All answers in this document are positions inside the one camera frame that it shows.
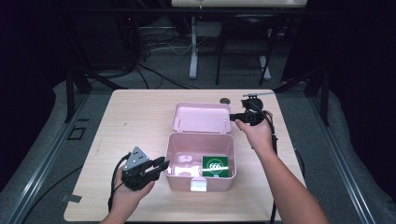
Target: green box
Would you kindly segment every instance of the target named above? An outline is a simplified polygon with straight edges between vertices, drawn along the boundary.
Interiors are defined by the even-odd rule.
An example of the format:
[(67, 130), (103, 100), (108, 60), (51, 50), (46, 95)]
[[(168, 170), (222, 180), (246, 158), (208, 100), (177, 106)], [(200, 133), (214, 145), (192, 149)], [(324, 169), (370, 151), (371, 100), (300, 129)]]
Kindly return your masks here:
[(228, 157), (209, 157), (202, 158), (202, 176), (210, 177), (229, 177)]

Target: open box lid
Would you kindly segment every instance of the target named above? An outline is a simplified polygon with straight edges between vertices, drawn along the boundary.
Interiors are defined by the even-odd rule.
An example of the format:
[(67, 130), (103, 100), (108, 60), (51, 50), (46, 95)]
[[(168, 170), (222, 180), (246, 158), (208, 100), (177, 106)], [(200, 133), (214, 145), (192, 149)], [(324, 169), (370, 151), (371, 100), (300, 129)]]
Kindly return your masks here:
[(231, 108), (225, 104), (179, 103), (172, 128), (186, 133), (229, 133)]

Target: table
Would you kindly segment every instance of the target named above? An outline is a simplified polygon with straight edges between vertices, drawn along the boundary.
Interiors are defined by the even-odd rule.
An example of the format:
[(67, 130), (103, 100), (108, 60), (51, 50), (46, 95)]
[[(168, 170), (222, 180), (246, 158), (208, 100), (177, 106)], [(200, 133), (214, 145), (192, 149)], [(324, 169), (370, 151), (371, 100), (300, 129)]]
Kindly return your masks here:
[[(232, 113), (242, 113), (244, 94), (265, 93), (264, 108), (274, 114), (279, 158), (305, 185), (276, 96), (269, 90), (119, 90), (114, 91), (92, 147), (81, 170), (73, 195), (64, 212), (67, 221), (98, 221), (107, 214), (113, 170), (120, 158), (140, 147), (155, 159), (166, 155), (173, 132), (171, 122), (177, 103), (218, 103), (230, 99)], [(273, 197), (264, 171), (244, 133), (234, 122), (236, 177), (229, 191), (192, 192), (171, 190), (164, 173), (144, 198), (130, 221), (263, 221), (269, 220)]]
[[(172, 0), (173, 7), (276, 7), (304, 8), (307, 0)], [(198, 48), (196, 42), (196, 20), (191, 18), (191, 63), (190, 79), (196, 79), (198, 67)], [(260, 57), (265, 64), (265, 57)], [(265, 80), (271, 80), (269, 69), (264, 73)]]

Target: pink plastic container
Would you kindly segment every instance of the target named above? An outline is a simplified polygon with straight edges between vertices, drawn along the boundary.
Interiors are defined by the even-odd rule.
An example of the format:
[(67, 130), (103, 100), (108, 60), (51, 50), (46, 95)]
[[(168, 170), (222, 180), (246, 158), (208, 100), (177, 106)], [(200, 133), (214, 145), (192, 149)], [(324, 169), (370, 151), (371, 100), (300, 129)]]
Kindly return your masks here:
[[(236, 175), (230, 122), (231, 108), (223, 104), (180, 103), (168, 141), (165, 175), (171, 189), (226, 191)], [(203, 156), (227, 157), (229, 177), (203, 176)]]

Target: chair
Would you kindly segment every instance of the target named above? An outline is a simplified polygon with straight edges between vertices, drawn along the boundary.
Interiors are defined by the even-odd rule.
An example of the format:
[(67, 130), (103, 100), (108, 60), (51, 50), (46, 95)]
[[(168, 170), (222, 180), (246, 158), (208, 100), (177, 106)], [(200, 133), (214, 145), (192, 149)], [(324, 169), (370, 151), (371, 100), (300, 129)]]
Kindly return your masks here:
[[(236, 15), (222, 23), (217, 45), (218, 66), (216, 85), (219, 85), (220, 68), (260, 68), (261, 78), (271, 58), (273, 45), (279, 29), (284, 24), (284, 18), (277, 15)], [(225, 54), (252, 54), (256, 55), (260, 66), (224, 66), (221, 59)]]

